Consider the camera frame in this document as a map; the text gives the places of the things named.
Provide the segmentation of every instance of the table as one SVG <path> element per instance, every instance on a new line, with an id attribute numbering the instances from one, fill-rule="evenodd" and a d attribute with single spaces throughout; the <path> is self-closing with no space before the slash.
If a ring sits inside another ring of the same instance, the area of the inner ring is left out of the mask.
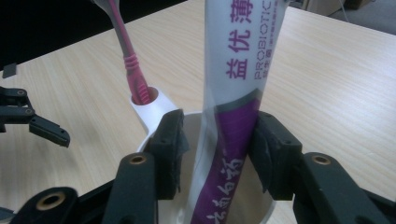
<path id="1" fill-rule="evenodd" d="M 202 109 L 204 1 L 127 24 L 150 85 L 185 112 Z M 304 152 L 335 157 L 363 188 L 396 198 L 396 36 L 288 8 L 261 110 Z M 121 50 L 104 32 L 19 64 L 6 88 L 28 91 L 36 113 L 69 131 L 69 148 L 8 125 L 0 134 L 0 204 L 19 209 L 51 187 L 81 195 L 115 177 L 145 137 L 128 103 Z M 277 203 L 269 223 L 295 223 Z"/>

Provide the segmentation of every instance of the toothbrush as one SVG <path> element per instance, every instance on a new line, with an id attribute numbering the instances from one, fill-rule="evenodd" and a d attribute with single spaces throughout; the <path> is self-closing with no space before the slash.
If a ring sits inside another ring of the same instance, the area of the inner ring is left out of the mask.
<path id="1" fill-rule="evenodd" d="M 137 105 L 147 105 L 151 103 L 149 87 L 143 77 L 134 48 L 125 29 L 125 24 L 120 15 L 120 0 L 92 0 L 111 19 L 117 37 L 120 41 L 123 60 L 126 68 L 126 76 L 129 89 L 132 93 L 132 100 Z"/>

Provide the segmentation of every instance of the wooden table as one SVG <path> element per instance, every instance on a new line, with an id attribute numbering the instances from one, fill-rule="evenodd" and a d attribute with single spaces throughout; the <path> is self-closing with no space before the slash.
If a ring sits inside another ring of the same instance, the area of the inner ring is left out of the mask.
<path id="1" fill-rule="evenodd" d="M 127 24 L 150 85 L 185 112 L 202 109 L 204 1 L 190 0 Z M 396 198 L 396 36 L 288 8 L 261 110 L 304 152 L 335 157 L 363 188 Z M 113 31 L 18 65 L 3 87 L 23 88 L 36 113 L 69 131 L 59 147 L 8 125 L 0 134 L 0 206 L 18 210 L 57 186 L 90 191 L 115 177 L 145 137 L 129 105 Z M 295 223 L 278 203 L 269 223 Z"/>

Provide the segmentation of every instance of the toothpaste tube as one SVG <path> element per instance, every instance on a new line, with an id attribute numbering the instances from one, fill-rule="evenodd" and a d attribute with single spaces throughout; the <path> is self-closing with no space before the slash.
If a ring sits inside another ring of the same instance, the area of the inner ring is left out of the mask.
<path id="1" fill-rule="evenodd" d="M 205 99 L 184 223 L 225 223 L 289 1 L 205 1 Z"/>

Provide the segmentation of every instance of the dark background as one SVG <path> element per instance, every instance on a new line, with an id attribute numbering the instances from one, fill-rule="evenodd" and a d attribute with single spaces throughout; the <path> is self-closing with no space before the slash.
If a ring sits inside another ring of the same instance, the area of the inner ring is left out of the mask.
<path id="1" fill-rule="evenodd" d="M 185 0 L 120 0 L 124 22 Z M 90 0 L 0 0 L 0 71 L 113 28 Z"/>

